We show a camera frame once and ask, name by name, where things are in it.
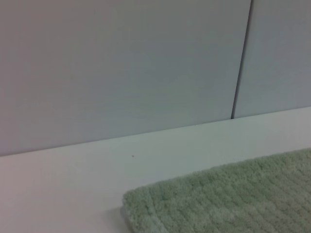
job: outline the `white countertop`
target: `white countertop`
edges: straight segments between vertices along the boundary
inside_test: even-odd
[[[0,158],[0,232],[128,233],[125,191],[311,146],[311,107]]]

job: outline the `green towel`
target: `green towel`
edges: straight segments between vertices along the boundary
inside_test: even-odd
[[[123,204],[134,233],[311,233],[311,150],[140,187]]]

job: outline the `textured fabric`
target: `textured fabric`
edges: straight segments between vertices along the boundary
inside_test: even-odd
[[[155,183],[123,203],[135,233],[310,233],[311,150]]]

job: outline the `gray wall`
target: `gray wall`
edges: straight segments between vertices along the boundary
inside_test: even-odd
[[[1,0],[0,154],[230,118],[250,0]]]
[[[235,117],[311,106],[311,1],[254,0]]]

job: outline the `white surface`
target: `white surface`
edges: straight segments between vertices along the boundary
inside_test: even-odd
[[[1,0],[0,155],[230,119],[250,0]]]
[[[235,117],[311,106],[310,38],[310,0],[254,0]]]
[[[0,232],[127,233],[125,191],[311,145],[311,108],[0,158]]]

